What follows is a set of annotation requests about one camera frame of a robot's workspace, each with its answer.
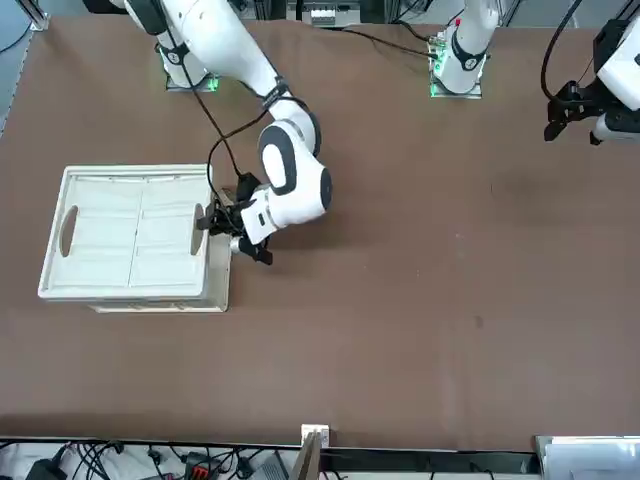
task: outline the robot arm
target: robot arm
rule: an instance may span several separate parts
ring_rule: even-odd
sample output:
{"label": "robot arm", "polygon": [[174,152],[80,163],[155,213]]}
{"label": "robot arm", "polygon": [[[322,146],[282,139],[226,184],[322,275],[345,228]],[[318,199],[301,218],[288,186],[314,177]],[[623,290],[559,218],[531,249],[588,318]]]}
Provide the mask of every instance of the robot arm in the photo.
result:
{"label": "robot arm", "polygon": [[570,122],[589,117],[598,117],[592,145],[640,140],[640,17],[619,15],[607,22],[593,42],[593,65],[596,78],[586,87],[571,80],[555,96],[545,91],[550,97],[546,141],[555,140]]}
{"label": "robot arm", "polygon": [[441,68],[435,77],[452,93],[471,91],[482,72],[487,47],[493,37],[500,13],[496,0],[466,0],[459,24],[447,27]]}
{"label": "robot arm", "polygon": [[[320,149],[319,124],[303,102],[294,101],[227,0],[125,0],[125,7],[139,26],[156,35],[165,69],[178,85],[189,86],[184,68],[194,83],[207,71],[235,78],[262,99],[275,119],[258,142],[269,184],[253,185],[226,214],[233,216],[234,225],[242,224],[244,233],[236,242],[243,246],[240,250],[253,252],[252,245],[261,245],[276,230],[325,213],[332,183],[327,168],[315,158]],[[163,12],[165,18],[154,20],[154,12]],[[229,233],[211,222],[207,229],[212,234]]]}

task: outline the crate handle hole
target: crate handle hole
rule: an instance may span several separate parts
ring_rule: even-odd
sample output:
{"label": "crate handle hole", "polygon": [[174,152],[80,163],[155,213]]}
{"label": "crate handle hole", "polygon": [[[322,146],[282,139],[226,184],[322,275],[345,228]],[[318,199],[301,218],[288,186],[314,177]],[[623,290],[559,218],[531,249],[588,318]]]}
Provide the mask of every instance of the crate handle hole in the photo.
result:
{"label": "crate handle hole", "polygon": [[196,207],[193,211],[193,230],[191,232],[191,255],[193,256],[198,254],[200,246],[202,245],[204,231],[198,230],[198,227],[196,226],[196,222],[202,217],[204,217],[204,209],[202,208],[202,205],[196,203]]}
{"label": "crate handle hole", "polygon": [[71,242],[73,241],[73,233],[76,230],[76,219],[78,217],[78,206],[74,205],[69,209],[62,220],[62,228],[60,229],[60,253],[63,257],[68,257],[71,251]]}

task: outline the brown mat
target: brown mat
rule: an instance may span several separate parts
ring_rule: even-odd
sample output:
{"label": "brown mat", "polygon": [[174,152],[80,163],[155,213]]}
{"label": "brown mat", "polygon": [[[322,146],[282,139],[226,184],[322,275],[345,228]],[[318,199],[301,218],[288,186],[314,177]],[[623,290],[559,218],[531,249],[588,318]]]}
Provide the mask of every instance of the brown mat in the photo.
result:
{"label": "brown mat", "polygon": [[[549,30],[499,31],[482,101],[430,100],[424,59],[293,22],[252,32],[318,115],[334,204],[234,258],[226,315],[97,315],[37,283],[69,164],[202,162],[215,134],[162,90],[126,18],[56,18],[0,140],[0,433],[530,449],[640,429],[640,155],[542,140]],[[369,27],[413,48],[400,27]],[[550,85],[594,32],[567,32]],[[223,81],[224,130],[259,109]],[[260,128],[232,146],[258,172]],[[221,150],[220,184],[232,180]]]}

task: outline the white plastic crate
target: white plastic crate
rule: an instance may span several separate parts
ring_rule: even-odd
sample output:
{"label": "white plastic crate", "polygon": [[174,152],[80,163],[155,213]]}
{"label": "white plastic crate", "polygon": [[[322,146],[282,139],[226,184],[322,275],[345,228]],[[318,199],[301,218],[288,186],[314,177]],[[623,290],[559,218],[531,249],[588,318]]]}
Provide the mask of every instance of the white plastic crate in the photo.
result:
{"label": "white plastic crate", "polygon": [[195,229],[206,168],[67,167],[38,295],[99,312],[225,311],[230,238]]}

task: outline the power adapter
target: power adapter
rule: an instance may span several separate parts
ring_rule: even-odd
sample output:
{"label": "power adapter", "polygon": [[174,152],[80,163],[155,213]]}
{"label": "power adapter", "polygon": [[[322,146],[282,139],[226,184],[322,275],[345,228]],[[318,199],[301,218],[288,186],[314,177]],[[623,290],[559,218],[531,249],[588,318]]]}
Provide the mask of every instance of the power adapter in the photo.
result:
{"label": "power adapter", "polygon": [[251,461],[247,457],[238,457],[238,466],[236,467],[236,475],[240,480],[245,480],[255,473],[251,466]]}
{"label": "power adapter", "polygon": [[60,462],[66,449],[67,446],[63,445],[53,458],[34,462],[26,480],[65,480],[67,474],[60,469]]}

